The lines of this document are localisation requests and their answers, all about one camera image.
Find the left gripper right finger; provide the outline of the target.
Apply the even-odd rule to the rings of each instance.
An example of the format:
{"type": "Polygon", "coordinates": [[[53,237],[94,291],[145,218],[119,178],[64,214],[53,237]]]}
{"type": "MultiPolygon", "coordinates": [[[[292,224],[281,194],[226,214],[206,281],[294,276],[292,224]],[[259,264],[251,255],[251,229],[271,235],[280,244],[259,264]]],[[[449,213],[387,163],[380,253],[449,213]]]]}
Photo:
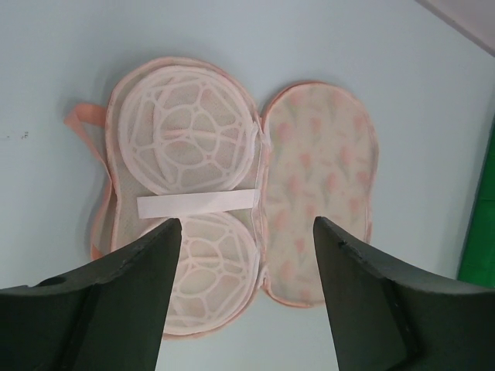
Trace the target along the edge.
{"type": "Polygon", "coordinates": [[[492,370],[494,291],[410,265],[329,219],[313,225],[341,370],[492,370]]]}

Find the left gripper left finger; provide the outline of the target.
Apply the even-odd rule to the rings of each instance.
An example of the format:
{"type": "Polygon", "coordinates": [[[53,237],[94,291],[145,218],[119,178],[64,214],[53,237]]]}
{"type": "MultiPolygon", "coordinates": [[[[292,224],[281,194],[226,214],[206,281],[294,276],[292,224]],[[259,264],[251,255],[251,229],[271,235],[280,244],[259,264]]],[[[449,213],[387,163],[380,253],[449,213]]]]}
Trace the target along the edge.
{"type": "Polygon", "coordinates": [[[182,227],[166,220],[135,242],[29,287],[1,292],[3,370],[153,370],[182,227]]]}

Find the pink floral mesh laundry bag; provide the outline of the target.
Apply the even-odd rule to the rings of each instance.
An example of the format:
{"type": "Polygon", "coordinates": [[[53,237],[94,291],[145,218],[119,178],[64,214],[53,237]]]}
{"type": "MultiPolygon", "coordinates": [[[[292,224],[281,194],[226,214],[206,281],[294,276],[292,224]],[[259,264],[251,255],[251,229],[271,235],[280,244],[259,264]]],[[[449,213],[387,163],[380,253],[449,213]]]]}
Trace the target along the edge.
{"type": "Polygon", "coordinates": [[[78,104],[65,123],[107,176],[94,259],[181,222],[166,338],[224,327],[259,291],[291,307],[323,305],[318,216],[370,240],[377,135],[342,87],[294,83],[260,111],[222,69],[163,57],[118,82],[106,106],[78,104]]]}

